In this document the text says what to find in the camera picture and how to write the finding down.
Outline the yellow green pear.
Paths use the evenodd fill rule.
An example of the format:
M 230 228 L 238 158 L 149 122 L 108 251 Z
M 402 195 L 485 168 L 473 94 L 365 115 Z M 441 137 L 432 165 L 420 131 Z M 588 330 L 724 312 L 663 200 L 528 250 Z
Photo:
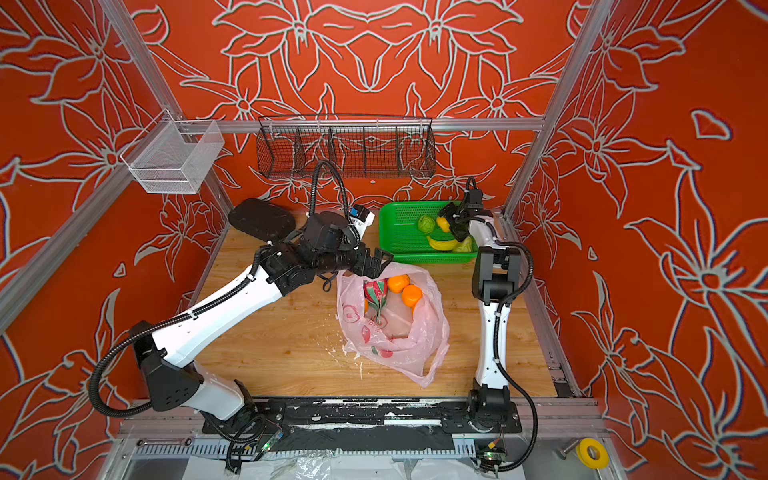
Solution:
M 454 253 L 472 253 L 474 240 L 471 236 L 467 236 L 464 240 L 457 243 L 452 251 Z

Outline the green round fruit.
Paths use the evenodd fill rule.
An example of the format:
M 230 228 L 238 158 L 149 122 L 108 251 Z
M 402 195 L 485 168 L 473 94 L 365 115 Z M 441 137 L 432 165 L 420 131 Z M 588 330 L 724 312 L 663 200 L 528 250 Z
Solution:
M 437 228 L 436 220 L 429 215 L 422 215 L 417 221 L 417 229 L 424 235 L 430 235 Z

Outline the red green dragon fruit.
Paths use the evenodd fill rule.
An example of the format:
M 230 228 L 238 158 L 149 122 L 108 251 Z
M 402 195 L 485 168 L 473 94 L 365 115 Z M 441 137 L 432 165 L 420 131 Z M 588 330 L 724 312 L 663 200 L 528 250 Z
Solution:
M 370 280 L 363 283 L 366 312 L 377 325 L 382 324 L 382 312 L 387 303 L 388 292 L 386 280 Z

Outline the orange fruit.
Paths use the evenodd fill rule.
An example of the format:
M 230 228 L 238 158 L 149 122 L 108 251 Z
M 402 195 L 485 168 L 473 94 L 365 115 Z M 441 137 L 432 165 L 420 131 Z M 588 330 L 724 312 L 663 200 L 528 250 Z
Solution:
M 410 277 L 407 274 L 396 275 L 387 279 L 389 291 L 395 294 L 400 294 L 410 284 Z
M 414 284 L 409 284 L 401 291 L 401 300 L 408 308 L 413 309 L 422 298 L 422 290 Z

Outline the pink plastic bag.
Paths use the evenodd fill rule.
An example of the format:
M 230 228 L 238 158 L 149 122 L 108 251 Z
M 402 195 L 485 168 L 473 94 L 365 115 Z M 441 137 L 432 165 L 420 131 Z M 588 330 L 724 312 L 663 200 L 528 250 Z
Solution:
M 432 384 L 449 351 L 450 326 L 442 296 L 431 274 L 420 267 L 392 263 L 386 280 L 407 274 L 423 298 L 413 308 L 405 306 L 401 293 L 388 292 L 377 325 L 366 312 L 363 283 L 371 279 L 345 273 L 337 278 L 337 314 L 345 339 L 343 350 L 395 370 L 422 388 Z

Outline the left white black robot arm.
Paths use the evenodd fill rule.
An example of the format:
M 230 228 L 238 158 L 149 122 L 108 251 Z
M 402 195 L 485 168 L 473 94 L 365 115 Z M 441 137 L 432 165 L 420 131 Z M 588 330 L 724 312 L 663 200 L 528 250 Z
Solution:
M 321 279 L 328 291 L 345 271 L 375 279 L 393 260 L 392 254 L 364 244 L 363 234 L 374 219 L 367 208 L 344 200 L 341 213 L 317 211 L 318 184 L 324 172 L 330 174 L 341 194 L 347 192 L 339 168 L 328 160 L 319 161 L 312 173 L 308 218 L 303 227 L 261 246 L 251 265 L 226 287 L 168 320 L 135 325 L 126 339 L 103 355 L 87 386 L 96 412 L 128 418 L 147 410 L 183 406 L 198 411 L 216 426 L 257 416 L 247 388 L 197 366 L 197 355 L 251 314 L 315 279 Z M 103 399 L 101 384 L 107 368 L 127 348 L 135 352 L 150 399 L 136 407 L 117 409 Z

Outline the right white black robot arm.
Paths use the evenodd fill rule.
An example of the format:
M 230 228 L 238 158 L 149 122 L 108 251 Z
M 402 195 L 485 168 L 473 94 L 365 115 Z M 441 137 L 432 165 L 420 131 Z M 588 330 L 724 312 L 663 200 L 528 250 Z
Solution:
M 480 432 L 500 430 L 517 420 L 512 393 L 530 395 L 515 382 L 506 368 L 506 331 L 512 303 L 533 280 L 530 250 L 519 242 L 503 239 L 495 228 L 492 212 L 475 178 L 469 178 L 460 203 L 440 210 L 449 231 L 477 246 L 471 281 L 473 297 L 481 314 L 481 349 L 468 398 L 468 422 Z

